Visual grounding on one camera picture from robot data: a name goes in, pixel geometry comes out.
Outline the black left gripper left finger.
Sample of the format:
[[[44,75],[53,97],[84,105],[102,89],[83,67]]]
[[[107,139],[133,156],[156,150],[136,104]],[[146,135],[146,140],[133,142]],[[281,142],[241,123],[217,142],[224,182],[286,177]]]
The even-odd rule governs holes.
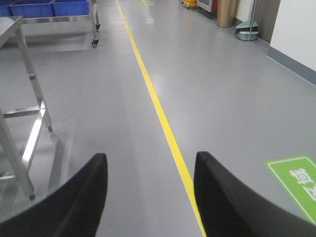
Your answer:
[[[58,190],[0,224],[2,237],[94,237],[106,203],[108,163],[95,154]]]

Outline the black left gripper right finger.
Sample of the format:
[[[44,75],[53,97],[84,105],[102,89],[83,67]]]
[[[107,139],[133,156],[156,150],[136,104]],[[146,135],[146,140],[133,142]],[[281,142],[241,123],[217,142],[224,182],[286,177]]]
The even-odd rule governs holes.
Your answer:
[[[314,237],[316,226],[243,183],[207,151],[196,154],[194,194],[208,237]]]

